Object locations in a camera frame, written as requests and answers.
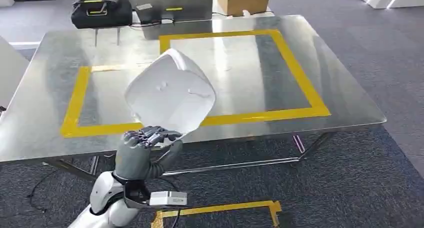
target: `stainless steel table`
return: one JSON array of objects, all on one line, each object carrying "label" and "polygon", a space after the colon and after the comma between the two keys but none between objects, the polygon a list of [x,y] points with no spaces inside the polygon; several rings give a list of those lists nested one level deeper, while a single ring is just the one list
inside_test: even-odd
[{"label": "stainless steel table", "polygon": [[[196,61],[217,92],[210,117],[184,142],[294,135],[301,155],[165,175],[297,162],[337,131],[386,121],[301,16],[50,32],[0,117],[0,162],[42,160],[93,180],[62,159],[111,153],[120,133],[140,126],[124,90],[168,47]],[[322,135],[305,149],[302,133]]]}]

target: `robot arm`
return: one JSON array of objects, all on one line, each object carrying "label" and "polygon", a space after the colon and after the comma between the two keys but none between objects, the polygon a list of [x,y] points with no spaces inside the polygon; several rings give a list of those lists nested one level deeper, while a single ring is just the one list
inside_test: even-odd
[{"label": "robot arm", "polygon": [[116,153],[113,174],[123,180],[146,180],[161,176],[174,163],[181,145],[171,145],[169,151],[156,162],[150,161],[151,148],[159,142],[163,143],[165,138],[174,141],[180,136],[178,132],[159,126],[126,132],[123,144]]},{"label": "robot arm", "polygon": [[[157,203],[152,202],[144,180],[161,176],[175,162],[183,143],[178,140],[171,144],[169,150],[157,161],[150,160],[150,152],[157,143],[164,142],[165,138],[175,141],[178,137],[181,137],[180,133],[159,126],[126,132],[117,149],[115,170],[103,172],[97,178],[90,194],[90,204],[69,228],[122,227],[130,223],[141,208]],[[182,203],[174,203],[173,206],[187,204],[186,193],[155,193],[155,197],[162,193],[185,197]]]}]

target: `yellow tape square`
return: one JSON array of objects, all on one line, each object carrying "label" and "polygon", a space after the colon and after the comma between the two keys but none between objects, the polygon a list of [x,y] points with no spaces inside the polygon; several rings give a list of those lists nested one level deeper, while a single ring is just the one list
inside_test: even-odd
[{"label": "yellow tape square", "polygon": [[[238,203],[238,204],[224,204],[224,205],[215,205],[207,206],[201,208],[192,208],[192,209],[182,209],[180,216],[190,215],[190,214],[201,214],[201,213],[210,213],[217,211],[226,211],[226,210],[236,210],[236,209],[247,209],[247,208],[257,208],[257,207],[268,207],[269,212],[272,218],[272,224],[274,227],[277,227],[280,222],[277,218],[277,212],[281,212],[281,205],[279,201],[255,201],[247,203]],[[164,218],[176,216],[178,211],[158,211],[156,212],[156,217],[153,222],[150,224],[150,228],[164,228]]]},{"label": "yellow tape square", "polygon": [[[159,37],[160,52],[163,53],[171,47],[171,40],[217,38],[248,35],[270,35],[275,42],[282,58],[287,63],[290,72],[310,104],[309,108],[285,109],[253,113],[208,116],[201,125],[225,125],[249,122],[264,122],[284,119],[298,119],[308,117],[322,117],[331,115],[322,101],[318,92],[304,73],[299,62],[290,50],[279,30],[253,30],[240,32],[203,33],[203,34],[175,34]],[[78,126],[79,117],[83,108],[84,96],[90,78],[92,67],[80,67],[68,109],[60,129],[66,138],[108,135],[124,133],[128,130],[142,128],[140,123],[109,124],[94,126]]]}]

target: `floor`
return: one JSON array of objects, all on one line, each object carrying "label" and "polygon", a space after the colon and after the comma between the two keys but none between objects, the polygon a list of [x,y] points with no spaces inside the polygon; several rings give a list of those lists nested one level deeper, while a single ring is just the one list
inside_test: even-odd
[{"label": "floor", "polygon": [[[33,44],[25,43],[40,41],[46,31],[74,29],[71,3],[26,2],[1,8],[0,34],[19,49],[31,48]],[[193,195],[195,206],[280,200],[281,227],[424,227],[424,183],[419,175],[424,175],[424,8],[374,10],[361,0],[270,0],[269,6],[276,15],[306,17],[384,111],[385,129],[341,133],[328,145],[330,152],[318,153],[297,169],[276,165],[205,173],[181,176],[175,183]],[[32,52],[22,53],[30,58]],[[282,147],[287,144],[269,140],[212,143],[202,150],[220,162],[223,154],[218,151],[231,150],[224,157],[241,153],[241,158],[255,159],[281,155],[272,151]],[[205,154],[192,151],[186,160],[195,165]],[[86,160],[75,162],[88,165]],[[113,161],[104,160],[100,168],[111,165]],[[26,195],[54,169],[1,168],[0,227],[64,227],[87,203],[90,184],[57,172],[34,197],[48,209],[40,213],[28,205]],[[188,216],[180,227],[212,227],[211,220],[213,227],[270,227],[268,211],[249,212]],[[152,217],[151,212],[143,213],[131,227],[148,227]]]},{"label": "floor", "polygon": [[[313,137],[305,138],[306,145]],[[286,140],[208,142],[185,145],[175,169],[287,157],[295,153]],[[89,168],[89,159],[74,159]],[[102,157],[101,170],[113,168]],[[41,164],[5,165],[0,170],[0,228],[67,227],[88,203],[91,184]],[[337,134],[316,156],[291,167],[271,166],[180,175],[173,183],[188,193],[191,207],[279,201],[281,228],[421,228],[424,227],[424,179],[384,128]],[[149,180],[151,191],[172,189]],[[127,228],[150,227],[155,213],[143,210]],[[171,227],[173,217],[164,219]],[[272,227],[266,207],[182,216],[178,227]]]}]

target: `black case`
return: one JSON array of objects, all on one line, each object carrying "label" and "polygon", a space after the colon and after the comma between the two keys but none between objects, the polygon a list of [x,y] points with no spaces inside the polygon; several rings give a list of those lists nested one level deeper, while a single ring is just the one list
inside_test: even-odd
[{"label": "black case", "polygon": [[76,0],[71,15],[78,29],[127,26],[133,22],[129,0]]}]

